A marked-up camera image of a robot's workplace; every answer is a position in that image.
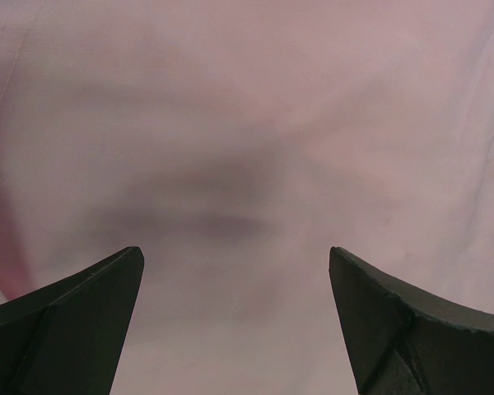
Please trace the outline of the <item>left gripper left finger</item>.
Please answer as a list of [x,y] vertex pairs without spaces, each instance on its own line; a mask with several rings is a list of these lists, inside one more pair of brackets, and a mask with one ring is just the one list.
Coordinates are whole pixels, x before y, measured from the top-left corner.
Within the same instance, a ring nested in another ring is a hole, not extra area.
[[143,268],[128,247],[0,304],[0,394],[110,393]]

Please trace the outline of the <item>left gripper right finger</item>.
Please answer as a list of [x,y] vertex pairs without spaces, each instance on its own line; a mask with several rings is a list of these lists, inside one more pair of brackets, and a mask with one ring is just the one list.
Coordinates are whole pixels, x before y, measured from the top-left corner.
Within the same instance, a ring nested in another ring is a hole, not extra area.
[[360,394],[494,394],[494,314],[450,302],[339,247],[329,276]]

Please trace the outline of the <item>pink t shirt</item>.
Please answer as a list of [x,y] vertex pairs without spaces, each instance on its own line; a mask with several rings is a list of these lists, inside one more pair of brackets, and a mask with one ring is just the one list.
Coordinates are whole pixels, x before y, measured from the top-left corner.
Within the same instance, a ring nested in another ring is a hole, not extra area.
[[494,314],[494,1],[0,1],[0,303],[129,245],[116,394],[353,394],[333,246]]

